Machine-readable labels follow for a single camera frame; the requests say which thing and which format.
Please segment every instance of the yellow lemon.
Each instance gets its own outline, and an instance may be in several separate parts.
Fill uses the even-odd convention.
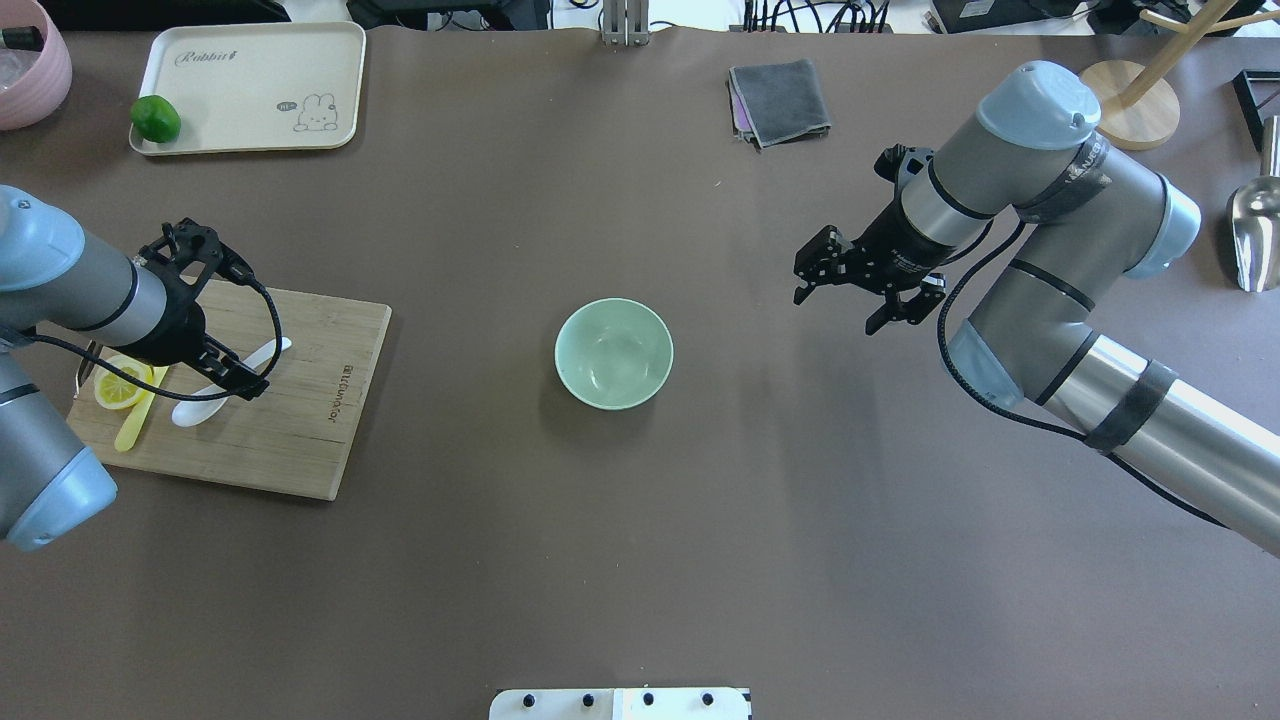
[[[119,368],[125,375],[145,383],[151,382],[151,366],[128,355],[116,355],[108,360],[108,363]],[[97,400],[97,404],[108,410],[132,407],[142,400],[143,392],[146,391],[138,386],[113,375],[102,368],[99,368],[93,375],[93,400]]]

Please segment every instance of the pink bowl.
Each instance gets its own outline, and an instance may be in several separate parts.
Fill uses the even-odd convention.
[[[0,92],[0,131],[45,119],[72,87],[72,58],[49,13],[35,0],[0,0],[0,27],[36,26],[45,49],[18,82]]]

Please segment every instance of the yellow spatula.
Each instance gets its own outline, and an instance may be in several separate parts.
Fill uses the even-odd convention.
[[[160,387],[160,380],[164,379],[165,373],[169,368],[156,368],[155,374],[151,378],[151,384]],[[115,434],[115,451],[128,452],[133,443],[138,441],[138,433],[142,430],[142,423],[147,419],[147,413],[151,410],[151,401],[156,398],[154,392],[143,393],[142,400],[129,410],[129,416],[124,419],[124,424],[120,425],[120,432]]]

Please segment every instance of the green bowl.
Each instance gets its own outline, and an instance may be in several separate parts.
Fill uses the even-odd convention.
[[[564,320],[556,372],[573,397],[626,410],[653,397],[671,374],[675,347],[657,313],[621,297],[596,300]]]

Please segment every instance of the white plate with holes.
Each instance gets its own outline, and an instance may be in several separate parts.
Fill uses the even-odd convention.
[[[356,135],[365,31],[356,23],[175,27],[151,44],[138,97],[160,95],[182,118],[172,142],[143,155],[328,150]]]
[[[751,720],[749,688],[502,691],[489,720]]]

